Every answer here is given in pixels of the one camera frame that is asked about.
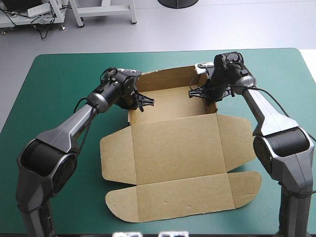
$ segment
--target green table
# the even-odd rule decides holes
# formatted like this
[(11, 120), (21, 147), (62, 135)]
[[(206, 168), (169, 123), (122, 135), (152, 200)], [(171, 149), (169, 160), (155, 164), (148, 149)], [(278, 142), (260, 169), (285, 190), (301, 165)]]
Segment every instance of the green table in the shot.
[[(309, 133), (316, 135), (316, 85), (298, 50), (239, 50), (258, 86), (267, 89)], [(52, 54), (38, 56), (28, 73), (0, 134), (0, 233), (24, 233), (15, 202), (18, 169), (16, 158), (32, 138), (63, 122), (81, 97), (98, 84), (100, 73), (111, 66), (143, 72), (212, 61), (224, 51), (154, 53)], [(256, 122), (243, 98), (225, 98), (219, 113)], [(238, 168), (257, 170), (263, 177), (254, 201), (237, 210), (195, 215), (148, 223), (127, 223), (107, 208), (104, 197), (126, 184), (101, 176), (99, 141), (127, 126), (127, 111), (112, 106), (94, 120), (79, 157), (76, 172), (61, 193), (51, 200), (57, 233), (112, 233), (188, 230), (196, 234), (274, 234), (278, 228), (280, 187), (256, 159)], [(309, 232), (316, 233), (316, 195), (313, 197)]]

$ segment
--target unfolded cardboard box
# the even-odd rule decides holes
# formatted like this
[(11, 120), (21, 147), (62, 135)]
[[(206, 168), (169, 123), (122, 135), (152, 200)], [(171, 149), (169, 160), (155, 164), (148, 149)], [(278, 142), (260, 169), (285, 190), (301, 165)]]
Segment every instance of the unfolded cardboard box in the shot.
[[(120, 219), (146, 222), (230, 210), (258, 193), (260, 174), (228, 173), (255, 158), (250, 122), (216, 114), (215, 103), (189, 99), (195, 76), (194, 66), (143, 74), (138, 89), (155, 106), (129, 111), (130, 126), (101, 140), (103, 177), (136, 185), (106, 195)], [(197, 76), (191, 84), (205, 79)]]

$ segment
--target black cable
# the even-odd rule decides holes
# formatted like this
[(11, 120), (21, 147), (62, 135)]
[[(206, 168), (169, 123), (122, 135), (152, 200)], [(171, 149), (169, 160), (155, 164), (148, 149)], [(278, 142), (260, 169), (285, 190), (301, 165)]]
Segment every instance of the black cable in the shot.
[(17, 25), (12, 21), (11, 17), (9, 17), (9, 16), (7, 15), (7, 13), (6, 13), (5, 10), (3, 10), (3, 9), (0, 8), (0, 11), (2, 11), (2, 12), (6, 15), (6, 17), (11, 21), (11, 23), (12, 23), (14, 26), (17, 26)]
[(190, 82), (190, 85), (189, 85), (190, 90), (195, 90), (195, 89), (192, 89), (192, 83), (193, 83), (194, 79), (197, 78), (197, 76), (198, 76), (198, 74), (196, 74), (196, 75), (192, 78), (192, 80), (191, 80), (191, 82)]
[(54, 16), (52, 17), (52, 19), (50, 20), (49, 26), (46, 26), (46, 27), (47, 27), (47, 28), (46, 28), (46, 34), (45, 34), (44, 37), (43, 37), (42, 32), (40, 31), (40, 29), (37, 29), (37, 28), (35, 27), (35, 25), (33, 25), (33, 22), (36, 21), (37, 18), (34, 19), (33, 21), (31, 21), (31, 25), (34, 27), (34, 29), (35, 29), (37, 32), (39, 32), (40, 38), (43, 40), (43, 39), (45, 39), (45, 38), (47, 37), (48, 32), (49, 32), (49, 31), (52, 31), (52, 28), (51, 28), (51, 27), (52, 27), (52, 24), (54, 24), (55, 19), (56, 19), (56, 14), (54, 14)]
[(81, 101), (83, 101), (83, 100), (86, 100), (87, 102), (89, 102), (89, 105), (92, 107), (92, 109), (91, 109), (91, 112), (90, 112), (90, 116), (89, 116), (89, 120), (88, 120), (88, 124), (87, 124), (86, 131), (85, 131), (85, 133), (84, 133), (82, 142), (81, 142), (81, 144), (80, 144), (78, 153), (77, 153), (77, 155), (76, 155), (76, 159), (77, 159), (77, 157), (79, 156), (79, 154), (80, 154), (80, 152), (81, 152), (81, 150), (82, 150), (82, 148), (83, 148), (83, 145), (84, 145), (84, 143), (85, 143), (85, 140), (86, 140), (86, 138), (87, 138), (87, 135), (88, 135), (88, 132), (89, 132), (89, 129), (90, 129), (90, 125), (91, 125), (91, 122), (92, 122), (92, 119), (93, 119), (94, 110), (96, 110), (96, 112), (98, 113), (98, 110), (97, 110), (97, 106), (98, 106), (98, 105), (95, 104), (95, 103), (93, 103), (91, 100), (89, 100), (89, 99), (86, 98), (86, 97), (83, 97), (83, 98), (81, 98), (81, 99), (78, 101), (78, 103), (76, 104), (76, 106), (75, 106), (75, 108), (74, 108), (74, 113), (77, 111), (77, 108), (78, 108), (79, 104), (80, 104)]

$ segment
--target white device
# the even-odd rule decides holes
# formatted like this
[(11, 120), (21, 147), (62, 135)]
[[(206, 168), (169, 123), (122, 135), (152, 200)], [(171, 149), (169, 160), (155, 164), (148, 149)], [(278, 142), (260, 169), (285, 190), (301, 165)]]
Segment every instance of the white device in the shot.
[(199, 66), (208, 66), (208, 67), (214, 67), (214, 62), (207, 62), (207, 63), (196, 63), (195, 64), (195, 68), (196, 68), (196, 72), (197, 74), (205, 74), (206, 73), (206, 69), (203, 67), (199, 67)]
[(29, 8), (28, 9), (28, 16), (29, 17), (40, 16), (40, 15), (43, 15), (43, 14), (48, 13), (50, 11), (51, 11), (50, 4), (44, 3), (42, 5)]
[(158, 237), (189, 237), (187, 231), (163, 231), (160, 232)]

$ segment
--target cardboard flap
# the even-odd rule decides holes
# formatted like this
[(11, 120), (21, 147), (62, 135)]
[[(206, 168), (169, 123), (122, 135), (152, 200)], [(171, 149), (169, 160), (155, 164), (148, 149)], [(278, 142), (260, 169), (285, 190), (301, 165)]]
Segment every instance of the cardboard flap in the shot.
[(208, 175), (111, 191), (106, 204), (128, 222), (163, 220), (241, 207), (254, 199), (260, 182), (256, 172)]
[(235, 208), (245, 206), (258, 194), (261, 186), (261, 175), (257, 172), (229, 173)]
[(235, 169), (253, 159), (252, 127), (245, 118), (217, 115), (226, 170)]
[(136, 184), (135, 159), (131, 127), (100, 141), (102, 176), (121, 183)]
[(103, 177), (140, 185), (226, 173), (255, 158), (251, 132), (247, 120), (216, 114), (132, 125), (101, 140)]
[[(192, 78), (197, 75), (194, 66), (170, 68), (159, 71), (143, 73), (137, 81), (140, 92), (164, 90), (190, 85)], [(200, 76), (193, 80), (192, 85), (198, 83)]]
[(105, 202), (110, 211), (127, 222), (139, 222), (136, 187), (108, 192)]

